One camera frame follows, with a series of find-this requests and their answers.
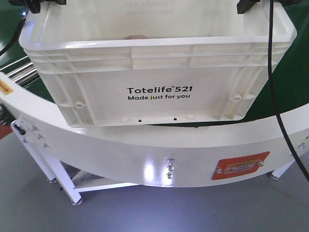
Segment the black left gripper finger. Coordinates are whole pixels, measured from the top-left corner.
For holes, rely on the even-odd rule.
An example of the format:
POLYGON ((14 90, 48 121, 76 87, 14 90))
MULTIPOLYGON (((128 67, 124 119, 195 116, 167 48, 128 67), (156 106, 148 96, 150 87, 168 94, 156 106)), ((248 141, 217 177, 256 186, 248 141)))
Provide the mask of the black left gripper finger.
POLYGON ((25 6, 28 8, 33 14, 38 14, 41 12, 41 3, 54 2, 58 5, 66 5, 66 0, 8 0, 8 2, 13 6, 25 6))

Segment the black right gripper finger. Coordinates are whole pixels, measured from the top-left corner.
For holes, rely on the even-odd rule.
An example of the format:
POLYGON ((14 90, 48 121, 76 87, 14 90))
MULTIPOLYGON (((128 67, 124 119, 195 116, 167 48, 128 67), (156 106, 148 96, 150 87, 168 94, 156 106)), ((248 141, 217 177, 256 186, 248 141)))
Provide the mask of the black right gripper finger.
POLYGON ((236 5, 237 14, 245 14, 258 2, 260 2, 260 0, 239 0, 236 5))

